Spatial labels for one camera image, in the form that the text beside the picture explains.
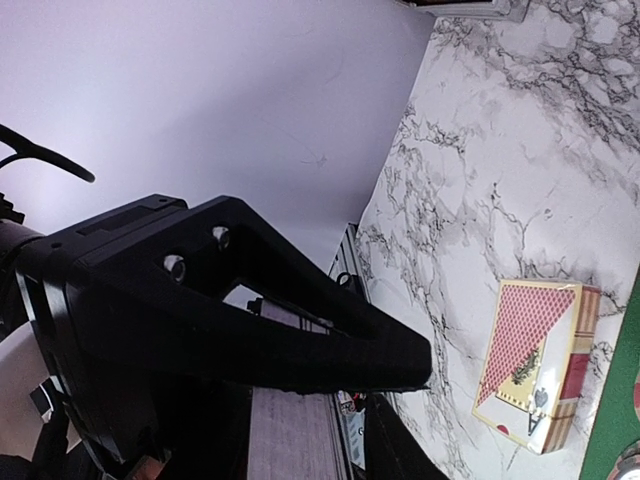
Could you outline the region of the pink playing card deck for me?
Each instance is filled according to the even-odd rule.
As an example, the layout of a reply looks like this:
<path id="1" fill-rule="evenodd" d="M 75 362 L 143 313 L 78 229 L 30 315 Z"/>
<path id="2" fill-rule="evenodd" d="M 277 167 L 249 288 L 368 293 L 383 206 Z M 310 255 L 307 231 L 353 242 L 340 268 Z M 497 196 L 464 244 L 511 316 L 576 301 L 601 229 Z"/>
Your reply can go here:
<path id="1" fill-rule="evenodd" d="M 351 479 L 332 395 L 254 387 L 248 479 Z"/>

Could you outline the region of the dark chips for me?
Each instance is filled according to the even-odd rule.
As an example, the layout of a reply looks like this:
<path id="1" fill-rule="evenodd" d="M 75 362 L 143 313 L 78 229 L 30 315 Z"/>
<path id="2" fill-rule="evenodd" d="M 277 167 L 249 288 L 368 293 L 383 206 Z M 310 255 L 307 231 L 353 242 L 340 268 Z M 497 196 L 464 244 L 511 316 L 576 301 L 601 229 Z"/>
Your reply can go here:
<path id="1" fill-rule="evenodd" d="M 629 448 L 620 455 L 617 464 L 616 480 L 639 480 L 639 449 Z"/>

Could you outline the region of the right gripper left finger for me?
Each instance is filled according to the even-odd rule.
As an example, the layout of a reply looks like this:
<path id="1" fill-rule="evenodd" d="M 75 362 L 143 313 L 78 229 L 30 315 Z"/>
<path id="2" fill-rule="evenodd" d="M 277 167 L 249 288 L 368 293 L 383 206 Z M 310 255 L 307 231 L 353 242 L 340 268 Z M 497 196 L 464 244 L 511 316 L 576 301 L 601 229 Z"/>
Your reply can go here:
<path id="1" fill-rule="evenodd" d="M 220 383 L 415 391 L 427 339 L 317 268 L 244 201 L 152 195 L 14 262 L 66 411 L 101 465 L 177 452 Z"/>

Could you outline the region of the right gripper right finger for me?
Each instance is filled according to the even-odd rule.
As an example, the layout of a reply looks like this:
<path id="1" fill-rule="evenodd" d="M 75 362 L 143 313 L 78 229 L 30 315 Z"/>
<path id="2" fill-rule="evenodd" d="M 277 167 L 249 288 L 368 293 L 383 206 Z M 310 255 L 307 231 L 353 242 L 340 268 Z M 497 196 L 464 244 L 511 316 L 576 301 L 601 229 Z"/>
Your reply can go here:
<path id="1" fill-rule="evenodd" d="M 448 479 L 425 454 L 383 395 L 369 394 L 364 413 L 367 479 Z"/>

